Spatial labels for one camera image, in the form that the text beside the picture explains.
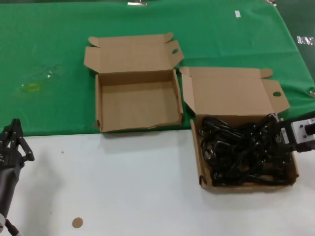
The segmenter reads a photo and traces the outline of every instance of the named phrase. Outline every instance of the white label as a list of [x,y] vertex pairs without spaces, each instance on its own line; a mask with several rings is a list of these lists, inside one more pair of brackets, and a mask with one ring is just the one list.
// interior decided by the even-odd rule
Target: white label
[[288,144],[289,143],[289,138],[287,137],[285,128],[281,128],[281,132],[282,132],[282,136],[283,136],[285,144]]
[[241,17],[240,11],[235,11],[236,18]]

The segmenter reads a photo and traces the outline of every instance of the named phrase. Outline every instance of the white table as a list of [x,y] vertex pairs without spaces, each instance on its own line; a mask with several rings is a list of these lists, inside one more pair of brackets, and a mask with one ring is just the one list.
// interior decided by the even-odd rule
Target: white table
[[296,155],[293,187],[214,194],[198,185],[190,130],[27,142],[35,161],[8,216],[23,236],[315,235],[315,152]]

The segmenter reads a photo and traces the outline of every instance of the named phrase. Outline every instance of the open cardboard box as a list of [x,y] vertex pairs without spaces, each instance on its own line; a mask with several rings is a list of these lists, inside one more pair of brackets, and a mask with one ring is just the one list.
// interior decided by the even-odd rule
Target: open cardboard box
[[[191,120],[199,184],[202,188],[234,190],[266,190],[286,187],[245,183],[241,186],[214,187],[210,167],[201,153],[198,128],[207,115],[217,116],[231,125],[257,122],[270,113],[287,110],[290,105],[278,81],[268,80],[271,69],[181,67],[186,104],[195,112]],[[296,162],[287,167],[289,185],[298,177]]]
[[174,67],[184,58],[173,33],[89,37],[84,65],[98,72],[96,120],[101,132],[182,123]]

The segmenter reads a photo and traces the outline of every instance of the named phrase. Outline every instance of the table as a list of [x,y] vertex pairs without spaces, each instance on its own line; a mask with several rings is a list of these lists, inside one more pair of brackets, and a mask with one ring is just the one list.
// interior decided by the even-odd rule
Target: table
[[[264,0],[1,4],[0,32],[0,127],[20,118],[28,136],[98,132],[95,74],[83,65],[89,36],[173,32],[182,65],[271,68],[291,104],[284,118],[315,107],[314,82],[277,9]],[[189,129],[193,116],[186,106],[184,113],[183,126],[164,129]]]
[[313,0],[277,0],[277,9],[298,47],[310,74],[315,80],[315,45],[297,42],[297,36],[315,37],[315,1]]
[[26,139],[8,216],[24,236],[315,234],[315,152],[296,155],[293,187],[220,194],[198,185],[189,130]]

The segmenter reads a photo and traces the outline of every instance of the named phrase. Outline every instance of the small tan circle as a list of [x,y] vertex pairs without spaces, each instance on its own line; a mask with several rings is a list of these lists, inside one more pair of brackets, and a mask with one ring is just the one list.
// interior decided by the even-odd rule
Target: small tan circle
[[77,217],[72,221],[72,226],[75,227],[76,229],[80,228],[82,225],[83,225],[83,220],[80,217]]

